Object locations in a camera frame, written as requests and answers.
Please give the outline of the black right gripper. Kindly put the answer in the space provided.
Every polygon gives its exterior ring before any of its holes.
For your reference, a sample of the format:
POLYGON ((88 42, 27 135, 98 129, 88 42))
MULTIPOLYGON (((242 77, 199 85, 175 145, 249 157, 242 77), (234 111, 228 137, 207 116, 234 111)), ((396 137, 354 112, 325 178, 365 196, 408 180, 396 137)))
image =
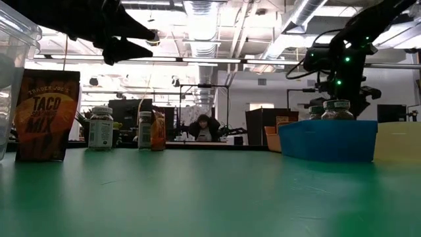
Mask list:
POLYGON ((337 78, 329 78, 324 82, 318 80, 314 90, 319 93, 326 92, 329 98, 318 97, 311 99, 309 105, 322 105, 323 102, 328 100, 347 100, 351 103, 352 109, 365 109, 369 106, 366 98, 379 99, 382 96, 382 92, 370 86, 362 86, 363 82, 366 82, 366 77, 362 77, 360 81, 337 78))

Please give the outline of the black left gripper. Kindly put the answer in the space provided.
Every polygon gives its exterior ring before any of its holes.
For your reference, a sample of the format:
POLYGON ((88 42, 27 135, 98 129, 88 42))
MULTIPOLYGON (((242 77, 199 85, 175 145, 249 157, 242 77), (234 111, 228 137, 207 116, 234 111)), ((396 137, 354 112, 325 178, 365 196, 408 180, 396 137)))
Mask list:
POLYGON ((103 49, 107 65, 120 61, 152 57, 153 52, 127 39, 114 36, 153 40, 155 33, 133 19, 118 0, 65 1, 66 35, 73 41, 78 38, 103 49))

